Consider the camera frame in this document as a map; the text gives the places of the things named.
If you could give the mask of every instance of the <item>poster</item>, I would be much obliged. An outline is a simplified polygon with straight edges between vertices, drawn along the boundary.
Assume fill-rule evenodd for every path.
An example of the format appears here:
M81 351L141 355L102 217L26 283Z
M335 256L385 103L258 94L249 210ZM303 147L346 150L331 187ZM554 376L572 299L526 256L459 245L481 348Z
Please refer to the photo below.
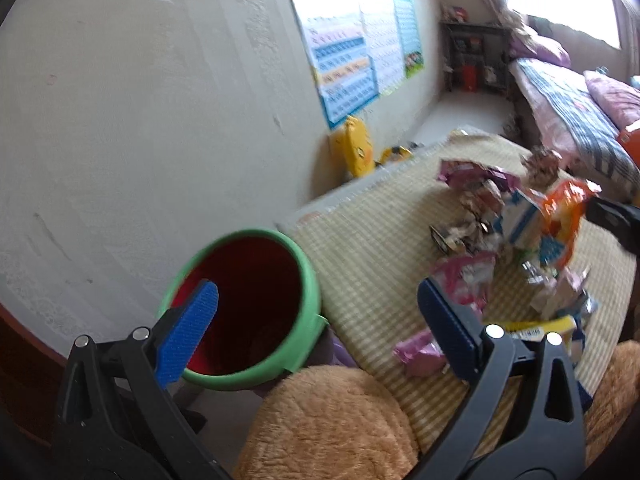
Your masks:
M292 0L329 126L378 96L359 0Z
M394 0L394 7L396 8L396 22L398 23L398 34L404 57L404 70L406 76L411 77L424 68L414 2L412 0Z
M390 94L406 79L394 0L359 0L367 52L378 91Z

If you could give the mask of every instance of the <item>brown fuzzy fabric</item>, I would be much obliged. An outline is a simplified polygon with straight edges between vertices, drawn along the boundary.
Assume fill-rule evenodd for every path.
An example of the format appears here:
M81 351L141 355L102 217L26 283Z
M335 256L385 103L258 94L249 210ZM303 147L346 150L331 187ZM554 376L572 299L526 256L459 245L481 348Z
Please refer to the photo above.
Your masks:
M618 344L584 417L587 465L609 445L640 397L640 344Z
M264 401L234 477L399 480L417 453L406 415L373 377L354 368L311 367Z

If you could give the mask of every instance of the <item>tablecloth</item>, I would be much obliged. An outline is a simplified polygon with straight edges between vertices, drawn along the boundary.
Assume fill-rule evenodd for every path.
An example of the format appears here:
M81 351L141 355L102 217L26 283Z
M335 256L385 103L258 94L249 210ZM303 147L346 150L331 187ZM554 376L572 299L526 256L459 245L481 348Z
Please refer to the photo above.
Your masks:
M286 233L308 255L321 284L322 304L356 362L379 380L408 415L420 447L429 448L466 394L452 372L408 378L393 346L425 328L415 292L442 255L430 224L454 222L464 211L457 195L436 181L441 158L470 158L524 176L527 150L498 136L456 136L401 163L370 186L354 185L337 205L313 204ZM605 230L582 220L576 269L591 268L587 289L601 303L586 330L588 342L576 376L593 394L617 343L635 273L635 260ZM495 269L485 319L536 319L528 307L533 290L516 264ZM506 422L518 379L511 379L478 452L491 449Z

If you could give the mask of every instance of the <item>white floor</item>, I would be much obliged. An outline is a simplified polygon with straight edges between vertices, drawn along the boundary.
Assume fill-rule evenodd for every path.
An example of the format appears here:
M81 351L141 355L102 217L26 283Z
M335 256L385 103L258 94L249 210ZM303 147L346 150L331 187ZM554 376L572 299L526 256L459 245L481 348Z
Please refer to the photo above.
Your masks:
M415 137L404 140L434 144L444 140L452 129L465 125L500 134L511 113L511 103L498 96L447 92ZM238 460L261 402L260 397L249 391L205 391L191 405L209 421L199 434L201 441L229 473Z

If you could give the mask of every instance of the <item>metal screw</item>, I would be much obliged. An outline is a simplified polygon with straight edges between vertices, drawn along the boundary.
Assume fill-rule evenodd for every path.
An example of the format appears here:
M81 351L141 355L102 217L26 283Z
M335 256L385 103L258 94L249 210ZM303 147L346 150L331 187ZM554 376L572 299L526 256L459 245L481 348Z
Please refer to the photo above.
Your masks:
M144 341L149 337L149 329L146 326L139 326L131 335L136 341Z
M76 341L74 342L74 344L78 348L84 348L85 346L87 346L89 344L89 336L87 336L87 335L79 335L78 337L76 337Z
M487 325L484 330L493 339L500 339L504 335L504 329L500 325Z
M549 332L546 335L546 340L553 346L560 346L562 344L562 336L558 332Z

